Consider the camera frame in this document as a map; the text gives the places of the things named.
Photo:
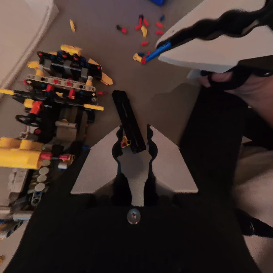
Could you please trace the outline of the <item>person's right hand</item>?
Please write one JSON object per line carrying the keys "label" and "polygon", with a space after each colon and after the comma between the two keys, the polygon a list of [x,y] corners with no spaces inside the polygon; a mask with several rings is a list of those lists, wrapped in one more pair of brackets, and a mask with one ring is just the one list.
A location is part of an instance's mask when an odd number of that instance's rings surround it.
{"label": "person's right hand", "polygon": [[272,127],[273,76],[257,77],[251,75],[242,86],[226,92],[241,98]]}

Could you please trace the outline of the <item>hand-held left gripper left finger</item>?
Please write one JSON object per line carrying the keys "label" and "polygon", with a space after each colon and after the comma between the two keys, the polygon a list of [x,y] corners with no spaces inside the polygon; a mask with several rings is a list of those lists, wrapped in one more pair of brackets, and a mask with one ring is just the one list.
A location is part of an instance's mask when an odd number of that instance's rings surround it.
{"label": "hand-held left gripper left finger", "polygon": [[128,180],[119,161],[122,137],[123,127],[118,126],[90,148],[71,194],[98,194],[109,186],[113,186],[113,193],[128,192]]}

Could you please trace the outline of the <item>scattered lego pins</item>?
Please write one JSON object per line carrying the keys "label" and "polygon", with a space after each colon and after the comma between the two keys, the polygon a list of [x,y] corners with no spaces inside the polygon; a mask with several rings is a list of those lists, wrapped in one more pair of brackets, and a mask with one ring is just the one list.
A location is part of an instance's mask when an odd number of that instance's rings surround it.
{"label": "scattered lego pins", "polygon": [[[75,32],[76,29],[75,29],[75,25],[74,25],[73,20],[70,19],[69,23],[70,23],[71,30],[73,32]],[[135,30],[139,30],[140,29],[141,32],[142,32],[142,36],[144,38],[146,38],[147,34],[148,34],[148,29],[147,29],[148,26],[149,26],[149,24],[148,24],[147,20],[143,16],[140,16],[139,17],[139,23],[138,23],[137,26],[135,26]],[[116,25],[116,29],[119,32],[123,33],[123,34],[127,34],[127,29],[124,28],[124,27],[122,27],[122,26]],[[65,51],[65,52],[67,52],[67,54],[75,55],[76,56],[75,60],[79,59],[79,56],[81,54],[81,49],[78,49],[75,46],[63,46],[62,48],[63,48],[62,50]],[[145,64],[145,63],[148,62],[148,58],[145,57],[145,55],[141,56],[138,53],[134,54],[133,59],[134,59],[134,61],[138,61],[141,64]]]}

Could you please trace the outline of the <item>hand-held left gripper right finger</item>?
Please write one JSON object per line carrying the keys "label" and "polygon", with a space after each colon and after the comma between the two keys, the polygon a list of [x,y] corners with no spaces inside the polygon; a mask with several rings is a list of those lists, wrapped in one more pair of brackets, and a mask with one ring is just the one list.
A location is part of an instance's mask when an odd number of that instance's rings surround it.
{"label": "hand-held left gripper right finger", "polygon": [[145,182],[146,194],[196,194],[198,188],[183,159],[179,147],[159,132],[147,125],[148,178]]}

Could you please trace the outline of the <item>open instruction booklet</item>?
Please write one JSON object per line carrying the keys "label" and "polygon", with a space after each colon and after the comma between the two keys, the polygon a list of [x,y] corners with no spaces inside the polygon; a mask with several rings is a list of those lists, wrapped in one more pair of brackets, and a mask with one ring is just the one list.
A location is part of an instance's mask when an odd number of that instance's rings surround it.
{"label": "open instruction booklet", "polygon": [[59,10],[53,0],[0,1],[0,86],[9,87]]}

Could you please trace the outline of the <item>blue lego pin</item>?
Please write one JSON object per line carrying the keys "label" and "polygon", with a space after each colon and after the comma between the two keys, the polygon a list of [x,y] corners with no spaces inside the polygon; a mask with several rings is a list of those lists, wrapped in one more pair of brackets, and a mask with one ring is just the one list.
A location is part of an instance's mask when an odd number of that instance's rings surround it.
{"label": "blue lego pin", "polygon": [[160,46],[158,49],[154,50],[152,53],[147,55],[146,62],[149,62],[152,59],[158,57],[161,53],[169,50],[171,47],[172,47],[172,44],[170,41],[168,41],[167,43],[165,43],[164,45]]}

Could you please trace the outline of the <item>black lego beam assembly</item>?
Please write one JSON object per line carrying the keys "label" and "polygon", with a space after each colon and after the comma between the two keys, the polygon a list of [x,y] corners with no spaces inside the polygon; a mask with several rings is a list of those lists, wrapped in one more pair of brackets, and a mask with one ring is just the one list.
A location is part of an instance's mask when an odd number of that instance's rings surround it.
{"label": "black lego beam assembly", "polygon": [[136,154],[146,150],[144,138],[142,137],[142,133],[126,92],[114,90],[112,93],[112,98],[120,117],[125,135],[127,139],[131,141],[130,146],[132,153]]}

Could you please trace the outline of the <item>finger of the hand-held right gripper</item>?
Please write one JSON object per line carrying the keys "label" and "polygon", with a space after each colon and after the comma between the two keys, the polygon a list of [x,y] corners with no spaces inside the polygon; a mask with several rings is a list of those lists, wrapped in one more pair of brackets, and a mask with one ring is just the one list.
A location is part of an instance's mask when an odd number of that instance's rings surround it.
{"label": "finger of the hand-held right gripper", "polygon": [[266,13],[267,1],[203,1],[158,40],[156,49],[165,44],[172,49],[195,39],[243,37],[260,25]]}
{"label": "finger of the hand-held right gripper", "polygon": [[222,35],[210,41],[194,39],[161,53],[158,59],[176,66],[223,73],[241,60],[270,56],[272,50],[272,31],[260,26],[240,38]]}

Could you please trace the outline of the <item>partly built lego car chassis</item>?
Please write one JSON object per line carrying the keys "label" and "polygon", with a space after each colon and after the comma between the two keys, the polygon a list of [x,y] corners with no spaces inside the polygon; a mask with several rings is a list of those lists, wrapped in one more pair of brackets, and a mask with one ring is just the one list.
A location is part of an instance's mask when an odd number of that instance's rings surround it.
{"label": "partly built lego car chassis", "polygon": [[12,169],[9,204],[1,206],[1,240],[29,220],[51,182],[52,169],[66,170],[84,149],[88,125],[103,111],[93,85],[112,85],[99,63],[86,60],[82,49],[61,45],[57,52],[38,51],[35,70],[23,81],[26,91],[1,89],[21,103],[25,115],[15,119],[25,127],[17,138],[1,137],[0,166]]}

